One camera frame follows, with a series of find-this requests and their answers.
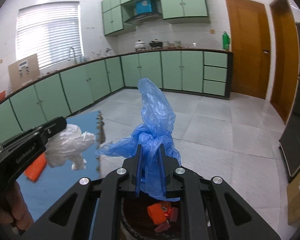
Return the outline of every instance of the blue plastic bag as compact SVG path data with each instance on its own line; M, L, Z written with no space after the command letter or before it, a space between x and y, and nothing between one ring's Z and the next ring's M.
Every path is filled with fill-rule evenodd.
M143 124L138 125L130 138L124 138L113 144L107 143L97 155L123 156L130 158L136 154L137 145L143 147L141 190L159 200L178 201L179 198L166 199L161 189L157 150L164 145L166 155L176 158L181 165L180 153L174 148L172 139L173 124L176 115L162 91L149 79L138 82L142 94L141 116Z

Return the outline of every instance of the human hand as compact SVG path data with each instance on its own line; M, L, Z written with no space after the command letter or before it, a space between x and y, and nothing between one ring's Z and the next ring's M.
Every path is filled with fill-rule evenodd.
M0 207L0 224L10 224L16 220L16 226L20 230L28 230L34 221L28 210L17 182L14 183L13 189L6 195L6 199L11 207L11 214Z

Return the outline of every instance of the white blind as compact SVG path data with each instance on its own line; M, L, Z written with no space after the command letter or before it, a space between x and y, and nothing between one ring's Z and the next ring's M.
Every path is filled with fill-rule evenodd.
M79 3L42 4L19 10L17 60L37 54L39 68L67 60L69 48L82 56Z

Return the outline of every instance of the tiled floor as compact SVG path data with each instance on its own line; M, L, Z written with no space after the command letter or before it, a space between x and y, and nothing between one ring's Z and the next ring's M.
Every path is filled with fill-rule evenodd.
M298 225L287 224L285 166L278 148L284 124L260 98L242 94L231 100L165 92L176 114L173 138L182 165L201 176L224 178L288 240ZM142 122L138 90L122 90L87 110L101 110L107 142L129 137ZM121 167L123 157L102 156L101 175Z

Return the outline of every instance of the brown countertop edge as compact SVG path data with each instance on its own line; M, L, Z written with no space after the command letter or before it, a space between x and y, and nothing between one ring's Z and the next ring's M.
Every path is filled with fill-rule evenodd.
M105 59L108 59L108 58L114 58L114 57L121 57L121 56L126 56L126 55L133 55L133 54L139 54L139 53L147 53L147 52L157 52L157 51L179 51L179 50L190 50L190 51L208 51L208 52L217 52L217 53L225 53L225 54L233 54L232 51L227 51L227 50L218 50L218 49L187 49L187 48L182 48L182 49L178 49L178 48L175 48L175 49L154 49L154 50L145 50L145 51L134 51L134 52L129 52L129 53L125 53L125 54L120 54L120 55L114 55L114 56L109 56L109 57L103 57L103 58L98 58L98 59L93 59L93 60L89 60L87 62L82 62L82 63L78 63L76 65L72 65L70 67L66 67L66 68L63 68L63 69L59 69L59 70L56 70L52 73L49 73L48 75L42 77L42 78L38 78L36 79L35 81L25 85L24 87L14 91L13 93L9 94L8 96L6 96L4 98L4 100L0 101L0 105L5 102L6 100L8 100L9 98L11 98L12 96L14 96L15 94L19 93L20 91L22 91L23 89L26 89L30 86L32 86L33 84L36 84L37 82L41 81L41 80L44 80L46 78L49 78L53 75L56 75L56 74L59 74L63 71L66 71L66 70L69 70L69 69L72 69L72 68L75 68L75 67L79 67L79 66L82 66L82 65L86 65L86 64L89 64L89 63L93 63L93 62L97 62L97 61L100 61L100 60L105 60Z

